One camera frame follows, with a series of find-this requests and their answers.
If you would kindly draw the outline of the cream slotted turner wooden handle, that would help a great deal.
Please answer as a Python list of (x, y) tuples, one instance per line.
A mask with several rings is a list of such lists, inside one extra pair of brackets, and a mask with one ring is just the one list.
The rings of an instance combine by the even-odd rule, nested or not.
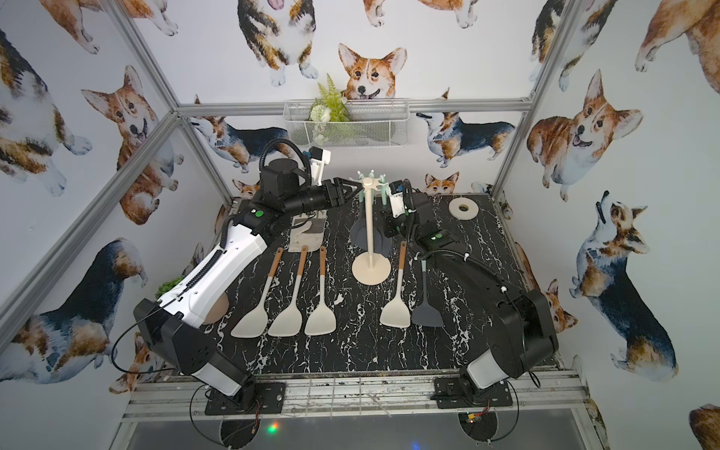
[(401, 298), (406, 253), (407, 242), (403, 241), (399, 248), (399, 272), (397, 272), (396, 292), (381, 311), (380, 323), (383, 326), (405, 329), (411, 324), (411, 313)]

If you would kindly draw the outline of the cream spatula wooden handle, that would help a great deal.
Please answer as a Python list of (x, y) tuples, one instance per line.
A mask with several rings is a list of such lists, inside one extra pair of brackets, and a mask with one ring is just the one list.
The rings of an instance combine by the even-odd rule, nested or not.
[(288, 307), (285, 307), (285, 309), (277, 315), (274, 322), (272, 322), (268, 330), (268, 335), (270, 335), (270, 337), (288, 338), (297, 335), (300, 331), (303, 324), (303, 317), (299, 307), (297, 306), (297, 298), (299, 296), (299, 290), (308, 254), (309, 248), (307, 246), (303, 246), (294, 281), (294, 290), (292, 290), (291, 302)]

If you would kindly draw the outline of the grey spatula mint handle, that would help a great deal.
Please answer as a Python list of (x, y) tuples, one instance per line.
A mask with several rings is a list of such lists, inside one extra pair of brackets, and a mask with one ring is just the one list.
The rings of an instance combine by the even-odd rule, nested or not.
[(416, 326), (443, 328), (444, 320), (438, 309), (429, 303), (429, 285), (427, 261), (421, 260), (422, 299), (412, 310), (411, 322)]

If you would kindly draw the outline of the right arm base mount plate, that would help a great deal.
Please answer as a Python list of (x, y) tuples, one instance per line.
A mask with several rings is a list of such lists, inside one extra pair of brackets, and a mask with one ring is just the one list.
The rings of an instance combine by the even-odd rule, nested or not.
[(465, 376), (436, 378), (430, 396), (439, 409), (510, 407), (513, 396), (505, 382), (497, 382), (489, 388), (476, 387)]

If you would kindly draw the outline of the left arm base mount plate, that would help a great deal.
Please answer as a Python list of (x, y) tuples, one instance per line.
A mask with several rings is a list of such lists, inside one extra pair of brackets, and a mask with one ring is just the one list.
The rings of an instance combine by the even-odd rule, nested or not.
[(232, 397), (211, 388), (204, 413), (207, 416), (279, 414), (283, 408), (286, 388), (285, 382), (255, 382), (243, 387)]

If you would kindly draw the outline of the fern and white flower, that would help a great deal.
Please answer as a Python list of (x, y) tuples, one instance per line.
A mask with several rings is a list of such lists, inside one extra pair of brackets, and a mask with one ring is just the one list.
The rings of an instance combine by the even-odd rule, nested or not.
[(346, 97), (341, 94), (332, 77), (318, 83), (320, 97), (315, 99), (309, 112), (313, 141), (317, 144), (338, 144), (352, 136), (350, 114)]

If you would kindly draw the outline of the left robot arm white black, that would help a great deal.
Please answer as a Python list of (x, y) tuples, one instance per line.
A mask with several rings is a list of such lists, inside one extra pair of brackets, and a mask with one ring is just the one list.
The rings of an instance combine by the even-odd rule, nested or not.
[(134, 309), (149, 350), (184, 375), (219, 391), (247, 410), (256, 397), (254, 376), (223, 354), (200, 330), (238, 275), (261, 256), (299, 214), (348, 204), (360, 193), (356, 180), (324, 180), (330, 154), (302, 152), (288, 139), (275, 139), (259, 159), (260, 189), (225, 220), (219, 243), (190, 274), (160, 300), (142, 300)]

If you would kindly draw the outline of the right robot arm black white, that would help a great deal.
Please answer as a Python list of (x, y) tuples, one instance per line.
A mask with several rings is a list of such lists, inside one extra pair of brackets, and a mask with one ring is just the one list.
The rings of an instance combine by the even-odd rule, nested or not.
[(517, 379), (553, 356), (559, 341), (551, 309), (538, 288), (526, 290), (474, 258), (467, 247), (435, 220), (431, 197), (409, 180), (389, 184), (382, 210), (389, 237), (403, 236), (422, 262), (439, 269), (479, 304), (489, 320), (483, 335), (487, 350), (461, 371), (470, 390), (483, 392)]

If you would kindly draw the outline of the white tape roll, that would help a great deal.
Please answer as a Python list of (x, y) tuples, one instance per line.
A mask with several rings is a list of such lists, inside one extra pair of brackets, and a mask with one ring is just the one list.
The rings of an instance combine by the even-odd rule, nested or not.
[(459, 221), (472, 221), (479, 214), (479, 206), (470, 198), (457, 197), (448, 204), (448, 212)]

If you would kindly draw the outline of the cream spoon wooden handle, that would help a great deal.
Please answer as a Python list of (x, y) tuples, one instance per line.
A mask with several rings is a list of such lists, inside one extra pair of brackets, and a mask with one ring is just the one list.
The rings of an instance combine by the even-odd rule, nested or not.
[(234, 327), (234, 329), (231, 331), (232, 338), (255, 339), (260, 337), (264, 333), (264, 330), (266, 330), (266, 326), (268, 323), (266, 298), (273, 284), (273, 280), (277, 273), (279, 263), (281, 262), (283, 252), (284, 249), (282, 247), (279, 247), (276, 250), (273, 262), (271, 264), (265, 281), (264, 288), (262, 289), (262, 294), (258, 305), (254, 309), (250, 310), (245, 316), (243, 316), (242, 319), (238, 322), (238, 324)]

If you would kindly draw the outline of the green potted plant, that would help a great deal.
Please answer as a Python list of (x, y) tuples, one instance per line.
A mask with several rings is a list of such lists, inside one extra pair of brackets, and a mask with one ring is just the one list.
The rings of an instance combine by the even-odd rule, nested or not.
[(170, 290), (172, 290), (178, 283), (183, 281), (183, 277), (177, 277), (176, 279), (172, 279), (170, 281), (167, 281), (165, 283), (162, 283), (159, 288), (157, 288), (157, 292), (155, 293), (155, 298), (159, 300), (163, 294), (168, 293)]

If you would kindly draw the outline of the grey turner mint handle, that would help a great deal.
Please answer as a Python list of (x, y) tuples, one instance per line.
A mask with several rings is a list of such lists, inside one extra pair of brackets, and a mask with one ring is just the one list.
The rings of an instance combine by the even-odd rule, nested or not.
[(388, 205), (388, 183), (380, 182), (378, 185), (382, 198), (382, 206)]

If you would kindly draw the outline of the cream utensil rack stand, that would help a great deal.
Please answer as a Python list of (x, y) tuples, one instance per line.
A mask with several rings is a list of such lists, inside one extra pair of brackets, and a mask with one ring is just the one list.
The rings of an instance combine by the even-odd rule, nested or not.
[(367, 250), (359, 254), (352, 262), (352, 275), (363, 285), (375, 286), (384, 282), (390, 274), (388, 258), (375, 251), (375, 232), (373, 223), (373, 200), (382, 180), (371, 171), (369, 175), (360, 174), (360, 182), (365, 191), (365, 210), (367, 221)]

